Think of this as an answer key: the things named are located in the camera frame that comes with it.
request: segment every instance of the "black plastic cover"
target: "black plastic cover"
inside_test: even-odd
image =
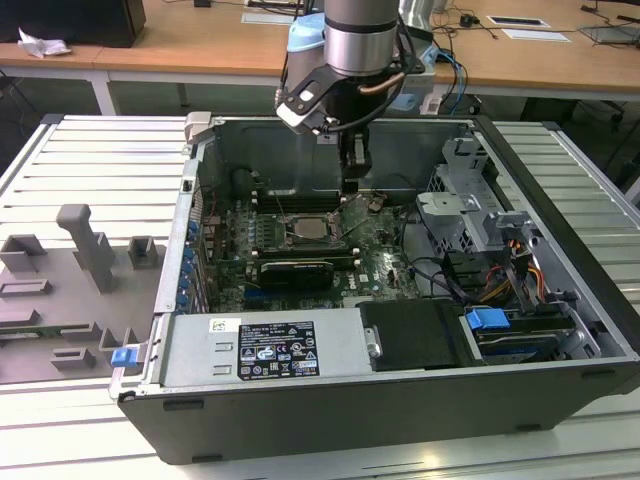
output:
[[[392,300],[360,305],[365,328],[378,332],[382,356],[373,359],[376,372],[473,365],[459,316],[449,300]]]

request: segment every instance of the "floor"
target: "floor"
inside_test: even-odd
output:
[[[0,169],[18,153],[44,113],[98,114],[98,105],[89,83],[80,80],[22,79],[18,88],[36,109],[34,112],[18,91],[10,86],[0,97]],[[191,102],[181,108],[173,84],[129,83],[113,84],[115,98],[125,115],[181,115],[194,110],[210,110],[218,114],[273,113],[273,88],[243,86],[187,85]],[[525,105],[524,98],[482,97],[481,113],[494,120],[519,120]],[[467,97],[458,111],[473,103]],[[626,103],[622,122],[615,129],[611,117],[616,111],[600,102],[579,102],[572,119],[562,124],[564,131],[601,168],[626,137],[629,129],[640,119],[640,103]],[[558,106],[539,106],[536,119],[557,120]],[[640,128],[636,129],[618,152],[607,173],[620,181],[625,162],[640,160]]]

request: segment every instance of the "tabletop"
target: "tabletop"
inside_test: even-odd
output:
[[[537,30],[566,31],[570,42],[512,40],[500,29],[490,32],[474,27],[473,31],[458,28],[453,47],[457,59],[469,71],[469,84],[478,86],[506,86],[527,88],[556,88],[571,90],[615,90],[640,92],[640,51],[632,47],[594,46],[594,42],[578,28],[605,25],[605,21],[580,10],[582,5],[593,6],[585,0],[455,0],[465,11],[473,9],[483,26],[496,27],[487,15],[539,18],[550,28]],[[623,23],[617,15],[640,17],[640,7],[600,2],[599,13],[611,19],[611,24]],[[448,9],[432,16],[436,40],[442,48],[449,48],[447,36],[438,25],[457,26],[460,12]],[[442,65],[438,77],[447,75]]]
[[[604,20],[582,12],[589,0],[450,0],[447,13],[433,15],[436,39],[448,48],[448,38],[438,25],[458,27],[453,47],[469,72],[474,86],[553,88],[584,91],[640,92],[640,52],[631,47],[594,46],[577,31],[586,25],[604,25]],[[189,0],[144,0],[147,23],[132,48],[73,46],[73,53],[39,60],[27,56],[16,45],[0,44],[0,67],[46,66],[95,68],[140,72],[215,73],[235,75],[279,75],[288,27],[242,23],[242,0],[194,8]],[[459,9],[473,9],[485,27],[493,27],[487,15],[534,17],[549,29],[560,30],[570,42],[512,40],[500,29],[497,36],[476,26],[459,28]],[[626,14],[640,17],[640,7],[615,3],[599,4],[600,13],[611,18]],[[438,65],[436,81],[449,83],[449,65]]]

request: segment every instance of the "white table leg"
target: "white table leg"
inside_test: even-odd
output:
[[[95,71],[90,76],[93,93],[98,101],[102,115],[120,115],[120,108],[111,95],[109,89],[109,76],[106,72]]]

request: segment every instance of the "silver cylinder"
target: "silver cylinder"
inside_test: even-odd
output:
[[[431,31],[429,18],[434,0],[400,0],[400,15],[409,28]]]
[[[327,18],[345,25],[384,25],[398,18],[399,0],[326,0]]]
[[[391,63],[400,0],[326,0],[324,59],[349,76],[380,73]]]
[[[384,32],[360,34],[327,26],[324,59],[343,75],[375,75],[391,63],[395,36],[396,27]]]

